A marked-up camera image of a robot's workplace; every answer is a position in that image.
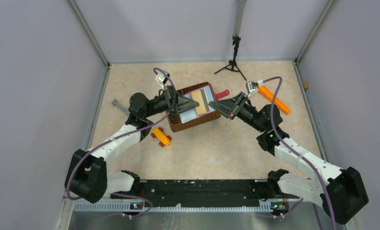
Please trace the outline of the small brown wall block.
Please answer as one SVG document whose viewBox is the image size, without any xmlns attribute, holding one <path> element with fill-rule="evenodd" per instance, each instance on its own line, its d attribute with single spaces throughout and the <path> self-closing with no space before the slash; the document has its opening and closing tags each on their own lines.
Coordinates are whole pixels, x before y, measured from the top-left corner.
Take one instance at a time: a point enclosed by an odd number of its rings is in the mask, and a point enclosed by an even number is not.
<svg viewBox="0 0 380 230">
<path fill-rule="evenodd" d="M 302 81 L 302 86 L 304 90 L 307 90 L 309 88 L 309 84 L 306 80 Z"/>
</svg>

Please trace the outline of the gold striped credit card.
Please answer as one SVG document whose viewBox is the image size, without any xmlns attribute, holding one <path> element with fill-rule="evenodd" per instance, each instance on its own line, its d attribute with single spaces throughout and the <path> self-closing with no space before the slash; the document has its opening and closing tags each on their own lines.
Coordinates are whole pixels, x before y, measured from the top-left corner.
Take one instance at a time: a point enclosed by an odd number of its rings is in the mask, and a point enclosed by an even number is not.
<svg viewBox="0 0 380 230">
<path fill-rule="evenodd" d="M 191 98 L 199 103 L 195 108 L 196 115 L 204 115 L 213 112 L 213 108 L 208 103 L 213 99 L 210 91 L 207 88 L 192 91 Z"/>
</svg>

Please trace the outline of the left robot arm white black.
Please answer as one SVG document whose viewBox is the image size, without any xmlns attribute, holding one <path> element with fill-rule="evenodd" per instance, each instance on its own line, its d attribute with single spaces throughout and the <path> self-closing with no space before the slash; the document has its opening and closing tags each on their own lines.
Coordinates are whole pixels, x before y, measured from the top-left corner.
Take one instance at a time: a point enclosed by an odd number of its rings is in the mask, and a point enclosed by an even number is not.
<svg viewBox="0 0 380 230">
<path fill-rule="evenodd" d="M 122 127 L 90 150 L 78 149 L 72 154 L 65 179 L 67 197 L 79 198 L 90 203 L 98 202 L 110 188 L 130 191 L 134 182 L 131 175 L 122 173 L 112 182 L 107 169 L 125 150 L 147 137 L 155 123 L 149 116 L 164 113 L 177 114 L 199 106 L 197 101 L 180 95 L 172 85 L 159 91 L 159 95 L 148 99 L 143 93 L 135 93 L 129 99 L 129 116 Z"/>
</svg>

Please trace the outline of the red leather card holder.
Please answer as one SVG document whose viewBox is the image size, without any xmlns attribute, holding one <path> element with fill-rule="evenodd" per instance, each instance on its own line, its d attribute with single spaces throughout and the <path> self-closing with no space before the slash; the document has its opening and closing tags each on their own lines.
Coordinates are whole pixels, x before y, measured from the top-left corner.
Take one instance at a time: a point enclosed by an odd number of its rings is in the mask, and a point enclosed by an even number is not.
<svg viewBox="0 0 380 230">
<path fill-rule="evenodd" d="M 214 112 L 215 109 L 209 105 L 209 102 L 229 96 L 229 94 L 230 91 L 228 89 L 215 93 L 212 84 L 210 83 L 207 83 L 203 86 L 196 86 L 194 90 L 186 92 L 183 96 L 197 102 L 198 106 L 185 112 L 180 112 L 179 117 L 181 123 L 188 123 L 192 120 L 201 118 L 204 115 L 208 115 Z"/>
</svg>

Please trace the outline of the brown wicker divided basket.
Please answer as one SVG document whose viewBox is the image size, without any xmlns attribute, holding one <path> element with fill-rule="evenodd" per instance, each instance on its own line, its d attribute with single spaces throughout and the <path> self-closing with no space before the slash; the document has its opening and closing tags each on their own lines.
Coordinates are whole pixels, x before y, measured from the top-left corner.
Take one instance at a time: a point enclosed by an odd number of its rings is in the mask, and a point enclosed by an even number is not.
<svg viewBox="0 0 380 230">
<path fill-rule="evenodd" d="M 208 97 L 208 102 L 216 99 L 215 92 L 211 83 L 202 82 L 192 86 L 188 86 L 182 89 L 177 90 L 180 95 L 183 95 L 189 99 L 191 99 L 191 92 L 197 91 L 200 89 L 206 89 L 206 95 Z M 221 117 L 221 114 L 217 112 L 215 109 L 210 108 L 210 111 L 207 111 L 203 114 L 196 114 L 196 109 L 191 109 L 180 113 L 179 115 L 169 115 L 167 117 L 170 128 L 172 132 L 182 131 L 184 129 L 188 129 L 191 127 L 195 127 L 197 125 L 210 122 L 216 120 Z"/>
</svg>

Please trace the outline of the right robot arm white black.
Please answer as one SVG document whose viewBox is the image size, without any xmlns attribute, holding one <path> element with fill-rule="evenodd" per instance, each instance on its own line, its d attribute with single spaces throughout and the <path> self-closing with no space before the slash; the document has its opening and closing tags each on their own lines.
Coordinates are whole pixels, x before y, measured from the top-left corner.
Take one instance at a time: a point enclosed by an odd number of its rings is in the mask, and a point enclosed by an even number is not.
<svg viewBox="0 0 380 230">
<path fill-rule="evenodd" d="M 360 173 L 353 167 L 335 166 L 299 145 L 279 127 L 283 119 L 276 105 L 267 104 L 257 110 L 241 92 L 229 99 L 211 101 L 209 106 L 227 119 L 237 117 L 261 132 L 256 139 L 264 151 L 307 175 L 302 178 L 286 170 L 271 172 L 268 182 L 274 192 L 309 201 L 338 224 L 346 224 L 369 203 Z"/>
</svg>

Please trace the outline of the orange toy car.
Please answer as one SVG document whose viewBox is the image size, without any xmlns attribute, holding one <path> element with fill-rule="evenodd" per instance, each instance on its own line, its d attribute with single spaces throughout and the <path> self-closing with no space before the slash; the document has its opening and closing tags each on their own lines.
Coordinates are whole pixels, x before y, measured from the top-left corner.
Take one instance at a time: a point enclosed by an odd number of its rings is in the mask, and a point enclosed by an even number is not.
<svg viewBox="0 0 380 230">
<path fill-rule="evenodd" d="M 157 138 L 159 140 L 159 145 L 161 147 L 169 146 L 172 140 L 171 136 L 164 134 L 163 128 L 161 127 L 153 129 L 150 135 L 152 138 Z"/>
</svg>

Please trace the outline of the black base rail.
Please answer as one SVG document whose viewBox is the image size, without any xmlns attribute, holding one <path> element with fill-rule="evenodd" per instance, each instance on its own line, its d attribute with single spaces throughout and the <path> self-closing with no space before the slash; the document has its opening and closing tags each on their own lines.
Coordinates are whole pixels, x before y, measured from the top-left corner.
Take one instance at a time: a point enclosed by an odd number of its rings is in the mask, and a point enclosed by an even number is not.
<svg viewBox="0 0 380 230">
<path fill-rule="evenodd" d="M 266 179 L 139 180 L 122 194 L 145 198 L 154 209 L 258 207 L 268 200 L 285 201 L 288 197 Z"/>
</svg>

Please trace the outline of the black tripod stand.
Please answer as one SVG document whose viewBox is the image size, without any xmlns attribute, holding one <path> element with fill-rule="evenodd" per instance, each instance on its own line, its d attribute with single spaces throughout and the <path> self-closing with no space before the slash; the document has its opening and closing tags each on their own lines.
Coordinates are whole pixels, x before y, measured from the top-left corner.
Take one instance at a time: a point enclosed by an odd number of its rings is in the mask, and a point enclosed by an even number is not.
<svg viewBox="0 0 380 230">
<path fill-rule="evenodd" d="M 236 61 L 237 55 L 238 55 L 238 50 L 239 50 L 239 45 L 240 45 L 241 38 L 239 36 L 233 36 L 232 37 L 232 45 L 233 45 L 233 57 L 231 60 L 228 61 L 228 65 L 222 67 L 221 69 L 217 70 L 214 72 L 214 74 L 218 74 L 219 72 L 223 70 L 228 70 L 231 72 L 239 73 L 242 78 L 247 81 L 247 78 L 243 74 L 243 72 L 240 70 L 238 67 L 238 63 Z"/>
</svg>

